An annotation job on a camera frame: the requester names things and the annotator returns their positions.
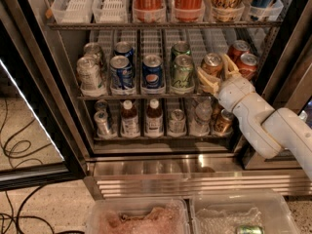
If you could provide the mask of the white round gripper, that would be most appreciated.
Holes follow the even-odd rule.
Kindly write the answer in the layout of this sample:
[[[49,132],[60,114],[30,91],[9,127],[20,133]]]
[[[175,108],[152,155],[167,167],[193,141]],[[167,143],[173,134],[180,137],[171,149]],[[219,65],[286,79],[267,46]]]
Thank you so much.
[[[238,66],[227,54],[222,54],[221,58],[226,81],[221,83],[219,78],[209,75],[201,67],[196,69],[197,76],[200,88],[206,93],[217,94],[218,103],[227,111],[232,112],[238,102],[255,92],[255,87],[249,80],[240,76]]]

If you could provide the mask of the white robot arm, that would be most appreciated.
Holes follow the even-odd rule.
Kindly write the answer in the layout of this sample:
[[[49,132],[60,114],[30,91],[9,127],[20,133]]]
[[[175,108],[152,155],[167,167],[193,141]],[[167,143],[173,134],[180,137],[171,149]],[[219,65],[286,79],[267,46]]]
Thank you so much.
[[[203,90],[238,119],[241,133],[260,156],[272,159],[288,149],[312,179],[312,130],[299,116],[273,108],[226,54],[206,54],[196,73]]]

